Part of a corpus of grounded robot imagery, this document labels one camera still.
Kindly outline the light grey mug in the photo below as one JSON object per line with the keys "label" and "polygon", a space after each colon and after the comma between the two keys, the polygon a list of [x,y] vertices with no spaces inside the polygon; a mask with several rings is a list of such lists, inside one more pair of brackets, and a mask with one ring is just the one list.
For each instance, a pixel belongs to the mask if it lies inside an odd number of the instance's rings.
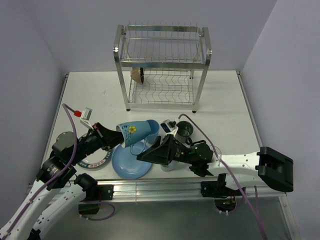
{"label": "light grey mug", "polygon": [[161,165],[160,167],[164,172],[170,172],[170,171],[174,170],[177,167],[177,163],[176,162],[171,162],[168,165]]}

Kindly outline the dark green mug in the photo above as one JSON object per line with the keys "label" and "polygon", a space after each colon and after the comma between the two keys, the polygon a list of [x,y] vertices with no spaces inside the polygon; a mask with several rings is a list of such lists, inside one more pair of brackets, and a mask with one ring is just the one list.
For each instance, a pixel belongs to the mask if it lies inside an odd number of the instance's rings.
{"label": "dark green mug", "polygon": [[191,135],[194,132],[193,125],[188,121],[180,121],[176,124],[177,132],[175,134],[175,139],[182,144],[191,145],[192,139]]}

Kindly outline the blue flower mug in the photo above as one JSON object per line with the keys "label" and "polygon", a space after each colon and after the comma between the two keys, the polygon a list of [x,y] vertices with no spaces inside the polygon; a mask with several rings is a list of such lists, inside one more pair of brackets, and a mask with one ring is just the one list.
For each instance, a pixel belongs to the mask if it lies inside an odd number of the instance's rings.
{"label": "blue flower mug", "polygon": [[[150,124],[146,120],[120,123],[116,126],[116,131],[121,132],[124,139],[120,144],[121,147],[129,148],[130,153],[134,156],[138,156],[145,150],[147,138],[152,132]],[[144,142],[142,149],[140,152],[135,152],[133,147],[141,141]]]}

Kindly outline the black bowl tan outside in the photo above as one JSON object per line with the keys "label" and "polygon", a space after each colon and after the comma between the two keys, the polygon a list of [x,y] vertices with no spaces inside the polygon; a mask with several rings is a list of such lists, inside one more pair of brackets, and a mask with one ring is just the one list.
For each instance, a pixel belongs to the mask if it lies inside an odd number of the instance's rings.
{"label": "black bowl tan outside", "polygon": [[137,84],[144,83],[144,69],[142,67],[133,67],[130,71],[130,76]]}

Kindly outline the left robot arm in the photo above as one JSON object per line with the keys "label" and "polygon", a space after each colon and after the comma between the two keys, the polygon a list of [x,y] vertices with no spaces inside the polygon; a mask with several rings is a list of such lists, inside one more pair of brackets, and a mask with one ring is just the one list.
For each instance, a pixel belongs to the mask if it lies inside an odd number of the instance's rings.
{"label": "left robot arm", "polygon": [[78,138],[75,131],[61,133],[33,186],[8,223],[0,229],[2,240],[39,240],[73,205],[82,200],[97,200],[98,183],[87,173],[79,174],[74,184],[53,204],[50,201],[75,175],[74,166],[95,151],[111,150],[124,141],[119,131],[95,123],[87,134]]}

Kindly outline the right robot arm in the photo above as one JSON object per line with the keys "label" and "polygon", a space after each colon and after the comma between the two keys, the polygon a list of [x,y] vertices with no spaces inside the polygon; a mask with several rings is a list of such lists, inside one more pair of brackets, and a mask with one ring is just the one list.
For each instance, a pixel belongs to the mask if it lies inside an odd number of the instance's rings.
{"label": "right robot arm", "polygon": [[294,161],[267,146],[252,153],[215,155],[204,140],[186,146],[168,134],[157,137],[155,143],[136,158],[163,166],[173,161],[187,164],[199,177],[217,177],[216,189],[222,195],[261,185],[284,193],[294,190]]}

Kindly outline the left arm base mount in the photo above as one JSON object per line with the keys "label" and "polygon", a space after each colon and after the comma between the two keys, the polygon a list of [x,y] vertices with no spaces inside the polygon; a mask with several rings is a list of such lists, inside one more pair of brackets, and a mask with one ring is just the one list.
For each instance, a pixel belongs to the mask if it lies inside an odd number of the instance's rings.
{"label": "left arm base mount", "polygon": [[[86,192],[86,197],[78,204],[81,218],[89,221],[103,221],[113,217],[116,207],[109,203],[113,199],[114,186],[112,184],[96,185]],[[97,217],[100,211],[107,210],[108,215]]]}

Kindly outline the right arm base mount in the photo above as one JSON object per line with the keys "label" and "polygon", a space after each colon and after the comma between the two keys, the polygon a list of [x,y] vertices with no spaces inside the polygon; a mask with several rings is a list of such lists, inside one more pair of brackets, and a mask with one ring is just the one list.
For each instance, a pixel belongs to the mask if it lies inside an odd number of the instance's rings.
{"label": "right arm base mount", "polygon": [[202,181],[200,183],[200,194],[204,198],[227,198],[241,196],[241,191],[228,188],[226,182],[226,173],[218,175],[216,181]]}

